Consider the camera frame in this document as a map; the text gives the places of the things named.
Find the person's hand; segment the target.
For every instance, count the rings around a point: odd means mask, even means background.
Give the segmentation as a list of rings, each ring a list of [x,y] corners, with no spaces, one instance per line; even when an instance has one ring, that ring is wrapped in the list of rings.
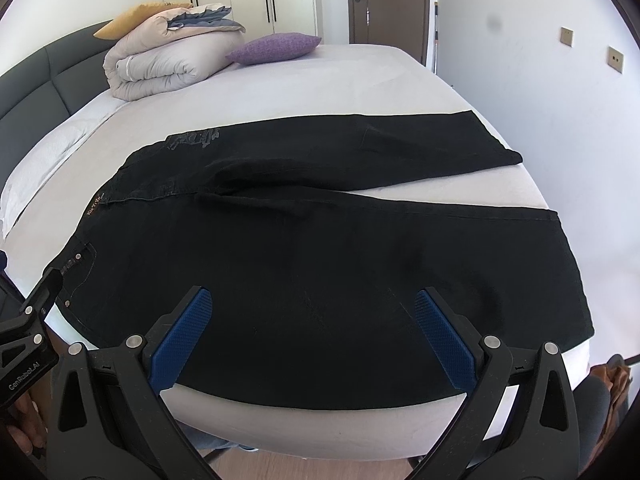
[[[29,393],[20,396],[10,408],[6,429],[27,456],[32,454],[35,448],[45,448],[47,445],[46,425]]]

